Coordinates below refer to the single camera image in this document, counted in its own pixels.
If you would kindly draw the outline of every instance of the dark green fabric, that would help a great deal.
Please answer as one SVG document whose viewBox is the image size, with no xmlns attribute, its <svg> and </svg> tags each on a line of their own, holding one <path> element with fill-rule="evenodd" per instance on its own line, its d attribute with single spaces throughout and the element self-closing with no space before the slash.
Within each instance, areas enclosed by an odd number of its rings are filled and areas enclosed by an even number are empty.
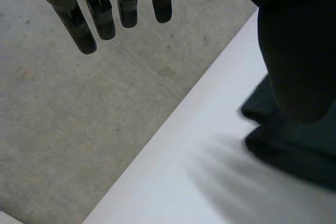
<svg viewBox="0 0 336 224">
<path fill-rule="evenodd" d="M 336 0 L 252 0 L 275 101 L 316 122 L 336 97 Z"/>
<path fill-rule="evenodd" d="M 285 115 L 274 101 L 267 76 L 242 106 L 260 126 L 246 137 L 247 148 L 283 172 L 336 190 L 336 103 L 316 123 Z"/>
</svg>

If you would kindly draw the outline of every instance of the concrete floor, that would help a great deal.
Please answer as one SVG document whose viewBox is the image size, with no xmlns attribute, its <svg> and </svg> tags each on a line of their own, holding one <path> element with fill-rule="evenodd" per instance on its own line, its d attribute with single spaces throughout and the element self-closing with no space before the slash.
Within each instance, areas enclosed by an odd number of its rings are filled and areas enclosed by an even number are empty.
<svg viewBox="0 0 336 224">
<path fill-rule="evenodd" d="M 89 17 L 83 0 L 79 0 Z M 80 224 L 251 16 L 249 0 L 173 0 L 81 54 L 44 0 L 1 0 L 3 210 Z"/>
</svg>

